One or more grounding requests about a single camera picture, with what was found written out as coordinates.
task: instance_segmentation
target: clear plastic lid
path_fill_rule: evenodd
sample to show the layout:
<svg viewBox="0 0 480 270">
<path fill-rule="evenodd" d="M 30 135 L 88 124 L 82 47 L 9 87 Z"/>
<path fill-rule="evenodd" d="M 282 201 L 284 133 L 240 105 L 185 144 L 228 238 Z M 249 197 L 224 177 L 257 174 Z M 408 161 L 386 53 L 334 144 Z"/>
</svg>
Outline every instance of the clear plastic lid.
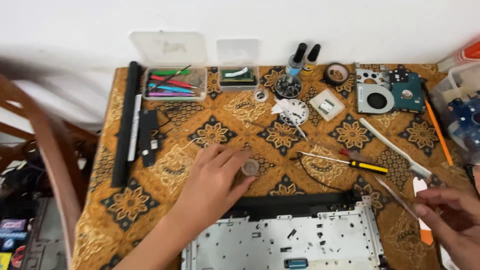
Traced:
<svg viewBox="0 0 480 270">
<path fill-rule="evenodd" d="M 224 65 L 254 65 L 257 63 L 258 39 L 219 39 L 216 42 L 218 61 Z"/>
<path fill-rule="evenodd" d="M 132 32 L 130 41 L 147 65 L 203 65 L 204 37 L 196 32 Z"/>
</svg>

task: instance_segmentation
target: wooden chair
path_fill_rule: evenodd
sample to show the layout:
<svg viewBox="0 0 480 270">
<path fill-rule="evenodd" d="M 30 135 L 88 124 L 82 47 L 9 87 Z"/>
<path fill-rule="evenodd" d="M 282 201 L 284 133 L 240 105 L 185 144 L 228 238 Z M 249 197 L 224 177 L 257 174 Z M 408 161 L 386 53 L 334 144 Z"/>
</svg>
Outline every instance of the wooden chair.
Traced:
<svg viewBox="0 0 480 270">
<path fill-rule="evenodd" d="M 0 132 L 25 139 L 15 147 L 0 146 L 0 172 L 25 150 L 37 147 L 47 169 L 62 222 L 68 263 L 71 262 L 75 226 L 85 203 L 88 182 L 81 179 L 72 137 L 96 144 L 98 136 L 48 113 L 33 98 L 0 74 L 0 107 L 30 120 L 34 134 L 0 123 Z M 18 108 L 7 101 L 21 104 Z"/>
</svg>

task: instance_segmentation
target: black electrical tape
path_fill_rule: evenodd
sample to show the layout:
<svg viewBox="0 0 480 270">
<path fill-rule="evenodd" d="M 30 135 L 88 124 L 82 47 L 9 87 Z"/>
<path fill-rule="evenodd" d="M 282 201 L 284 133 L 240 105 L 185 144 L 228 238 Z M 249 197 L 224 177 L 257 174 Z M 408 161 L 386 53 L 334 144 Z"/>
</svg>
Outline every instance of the black electrical tape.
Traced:
<svg viewBox="0 0 480 270">
<path fill-rule="evenodd" d="M 342 74 L 342 79 L 337 80 L 333 77 L 333 71 L 338 71 Z M 348 77 L 350 76 L 350 71 L 348 68 L 340 63 L 332 63 L 325 68 L 323 81 L 331 86 L 340 86 L 344 84 Z"/>
<path fill-rule="evenodd" d="M 135 94 L 140 87 L 141 70 L 142 68 L 137 62 L 130 62 L 127 76 L 127 88 L 125 89 L 125 98 L 123 99 L 120 130 L 117 135 L 117 153 L 115 155 L 115 164 L 113 166 L 111 187 L 126 186 L 128 182 L 128 175 L 125 177 L 125 171 L 129 168 L 127 158 L 128 150 L 130 148 L 130 136 L 132 135 Z"/>
</svg>

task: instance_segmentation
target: metal plate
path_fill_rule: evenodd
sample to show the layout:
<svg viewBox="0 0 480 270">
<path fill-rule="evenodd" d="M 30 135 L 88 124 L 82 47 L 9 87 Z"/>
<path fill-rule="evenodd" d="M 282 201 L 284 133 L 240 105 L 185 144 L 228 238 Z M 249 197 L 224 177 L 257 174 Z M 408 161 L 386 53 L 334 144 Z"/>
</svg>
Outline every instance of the metal plate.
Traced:
<svg viewBox="0 0 480 270">
<path fill-rule="evenodd" d="M 291 258 L 306 258 L 308 270 L 380 269 L 383 248 L 371 205 L 363 196 L 354 210 L 317 217 L 219 220 L 184 249 L 181 269 L 280 270 Z"/>
</svg>

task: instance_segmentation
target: batik tablecloth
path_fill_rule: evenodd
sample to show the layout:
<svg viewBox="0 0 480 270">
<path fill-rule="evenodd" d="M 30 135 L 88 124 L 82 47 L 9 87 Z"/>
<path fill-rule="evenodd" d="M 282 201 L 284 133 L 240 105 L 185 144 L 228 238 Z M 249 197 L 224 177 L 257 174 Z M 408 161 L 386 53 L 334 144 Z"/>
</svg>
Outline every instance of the batik tablecloth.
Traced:
<svg viewBox="0 0 480 270">
<path fill-rule="evenodd" d="M 395 69 L 397 65 L 387 65 Z M 428 80 L 431 89 L 445 74 L 434 64 L 406 64 Z M 318 66 L 310 77 L 303 78 L 298 99 L 310 110 L 301 128 L 308 138 L 325 145 L 357 150 L 376 163 L 388 167 L 384 177 L 388 185 L 412 199 L 413 175 L 409 163 L 360 123 L 366 118 L 391 142 L 433 172 L 430 186 L 452 186 L 473 192 L 462 169 L 453 141 L 448 140 L 454 166 L 445 159 L 428 114 L 390 112 L 378 116 L 356 113 L 354 76 L 342 86 L 330 87 L 320 82 L 325 66 Z M 379 65 L 362 68 L 380 71 Z M 260 84 L 270 91 L 268 101 L 258 103 L 252 92 L 222 93 L 217 85 L 216 67 L 208 68 L 207 97 L 202 102 L 143 102 L 143 109 L 158 109 L 161 125 L 161 151 L 156 153 L 152 167 L 144 168 L 141 159 L 134 162 L 128 186 L 111 188 L 113 164 L 120 127 L 127 68 L 116 70 L 102 136 L 98 145 L 87 202 L 76 228 L 73 270 L 106 270 L 113 268 L 148 234 L 173 206 L 190 173 L 196 152 L 209 142 L 251 149 L 260 163 L 257 180 L 246 196 L 292 196 L 334 192 L 318 184 L 300 167 L 290 161 L 296 151 L 336 157 L 329 148 L 311 145 L 304 140 L 283 136 L 271 129 L 249 124 L 256 122 L 288 134 L 298 134 L 270 114 L 276 79 L 285 73 L 282 66 L 260 67 Z M 326 122 L 307 102 L 324 89 L 330 89 L 346 109 Z M 193 138 L 200 138 L 185 147 Z M 389 264 L 395 269 L 439 269 L 435 245 L 426 245 L 419 238 L 419 225 L 399 206 L 369 173 L 348 168 L 346 164 L 304 157 L 306 170 L 323 183 L 342 189 L 356 189 L 369 194 L 377 218 L 381 240 Z M 178 260 L 169 266 L 178 268 Z"/>
</svg>

